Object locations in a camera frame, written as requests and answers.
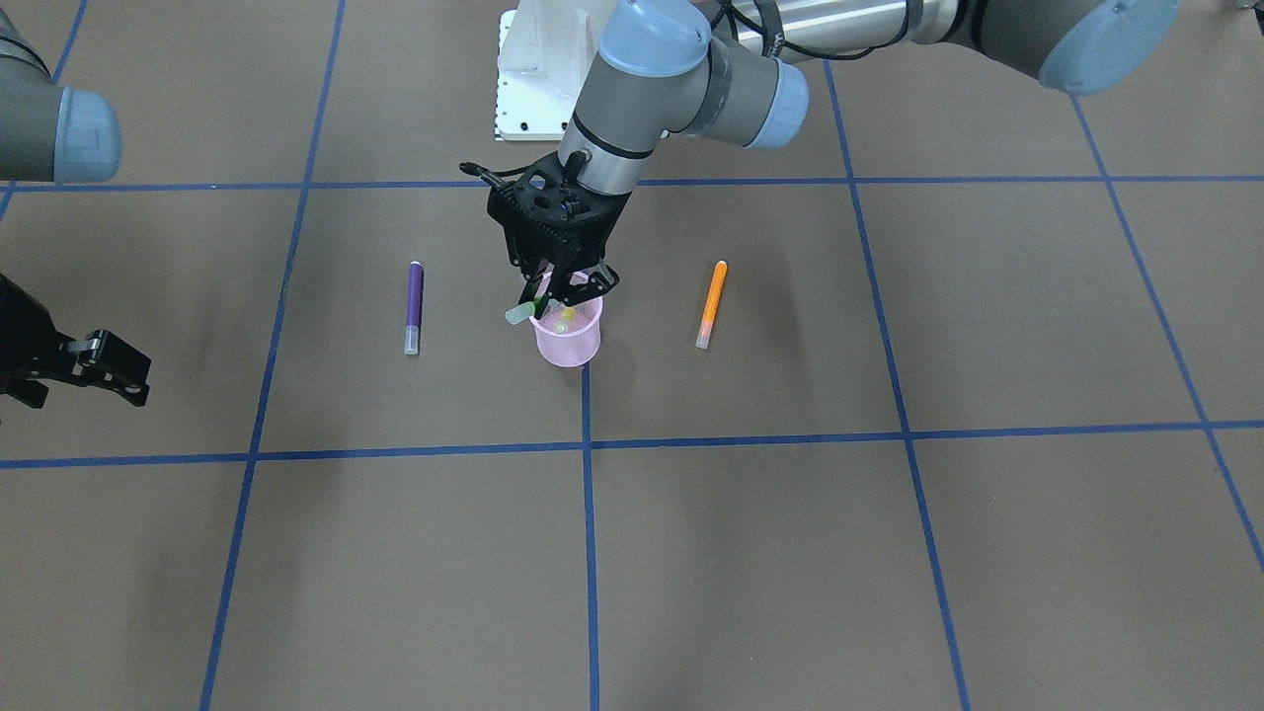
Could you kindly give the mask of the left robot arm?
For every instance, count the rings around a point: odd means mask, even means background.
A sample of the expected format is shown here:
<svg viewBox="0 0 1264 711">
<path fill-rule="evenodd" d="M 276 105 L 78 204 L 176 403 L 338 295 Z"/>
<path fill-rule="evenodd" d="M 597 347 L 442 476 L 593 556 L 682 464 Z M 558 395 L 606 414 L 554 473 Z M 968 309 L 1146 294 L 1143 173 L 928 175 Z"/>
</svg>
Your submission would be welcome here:
<svg viewBox="0 0 1264 711">
<path fill-rule="evenodd" d="M 1102 94 L 1141 67 L 1176 1 L 523 1 L 502 16 L 497 130 L 556 139 L 489 186 L 523 290 L 518 324 L 605 296 L 605 240 L 665 135 L 777 149 L 810 104 L 806 59 L 949 43 L 1042 86 Z"/>
</svg>

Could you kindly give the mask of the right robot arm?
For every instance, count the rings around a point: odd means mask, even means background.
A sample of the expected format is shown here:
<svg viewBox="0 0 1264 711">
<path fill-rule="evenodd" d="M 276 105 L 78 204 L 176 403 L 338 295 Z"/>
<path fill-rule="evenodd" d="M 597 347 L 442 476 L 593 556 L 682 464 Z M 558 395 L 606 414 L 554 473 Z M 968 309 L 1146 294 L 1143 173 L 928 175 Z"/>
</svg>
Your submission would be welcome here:
<svg viewBox="0 0 1264 711">
<path fill-rule="evenodd" d="M 1 28 L 1 178 L 4 182 L 99 183 L 118 175 L 121 132 L 100 94 L 59 85 L 14 27 Z M 152 359 L 109 330 L 82 339 L 59 333 L 51 314 L 8 276 L 1 278 L 1 392 L 40 409 L 48 381 L 118 393 L 147 405 Z"/>
</svg>

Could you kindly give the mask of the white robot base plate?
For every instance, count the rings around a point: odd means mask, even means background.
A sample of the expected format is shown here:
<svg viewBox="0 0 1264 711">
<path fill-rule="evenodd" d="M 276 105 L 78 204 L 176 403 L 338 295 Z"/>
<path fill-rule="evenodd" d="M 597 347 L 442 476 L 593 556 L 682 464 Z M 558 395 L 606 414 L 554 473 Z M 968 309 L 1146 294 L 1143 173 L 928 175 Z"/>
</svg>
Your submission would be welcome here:
<svg viewBox="0 0 1264 711">
<path fill-rule="evenodd" d="M 520 1 L 501 15 L 497 139 L 562 139 L 613 8 L 613 1 Z"/>
</svg>

